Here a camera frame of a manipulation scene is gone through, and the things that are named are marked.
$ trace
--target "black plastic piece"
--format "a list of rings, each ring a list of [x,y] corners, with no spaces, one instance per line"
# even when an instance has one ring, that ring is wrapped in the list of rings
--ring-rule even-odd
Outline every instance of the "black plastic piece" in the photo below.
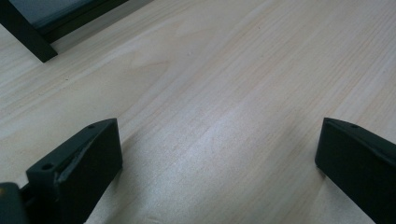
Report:
[[[396,145],[337,119],[324,119],[318,168],[376,223],[396,223]]]
[[[0,223],[29,223],[20,189],[14,183],[0,184]]]
[[[15,204],[23,202],[29,223],[84,223],[121,166],[117,120],[94,123],[26,171],[29,184]],[[12,193],[8,198],[16,198]],[[5,222],[15,216],[11,211],[0,223],[28,223]]]

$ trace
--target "wooden table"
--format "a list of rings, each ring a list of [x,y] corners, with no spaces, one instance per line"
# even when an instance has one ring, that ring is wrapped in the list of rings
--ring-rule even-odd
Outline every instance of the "wooden table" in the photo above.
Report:
[[[314,157],[324,117],[396,142],[396,1],[128,6],[48,63],[0,27],[1,181],[118,118],[124,168],[88,223],[372,223]]]

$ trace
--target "wood grain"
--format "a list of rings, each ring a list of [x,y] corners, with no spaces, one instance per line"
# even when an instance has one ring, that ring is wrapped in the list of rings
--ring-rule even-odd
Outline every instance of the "wood grain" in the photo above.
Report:
[[[124,168],[88,223],[372,223],[314,157],[324,117],[396,142],[395,1],[128,6],[48,63],[0,27],[1,181],[118,118]]]

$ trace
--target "black metal frame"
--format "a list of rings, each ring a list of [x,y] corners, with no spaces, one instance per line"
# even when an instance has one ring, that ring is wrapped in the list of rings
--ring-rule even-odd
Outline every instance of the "black metal frame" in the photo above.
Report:
[[[59,20],[35,28],[8,0],[0,0],[0,23],[44,63],[57,55],[50,43],[127,1],[97,0]],[[151,1],[136,1],[134,10],[138,10]]]

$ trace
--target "screw hole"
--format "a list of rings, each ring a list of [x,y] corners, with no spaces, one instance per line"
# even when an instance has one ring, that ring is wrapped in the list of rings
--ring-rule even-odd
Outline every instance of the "screw hole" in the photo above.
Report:
[[[53,167],[52,163],[47,163],[47,164],[43,165],[43,167],[41,167],[41,169],[42,170],[49,170],[52,167]]]

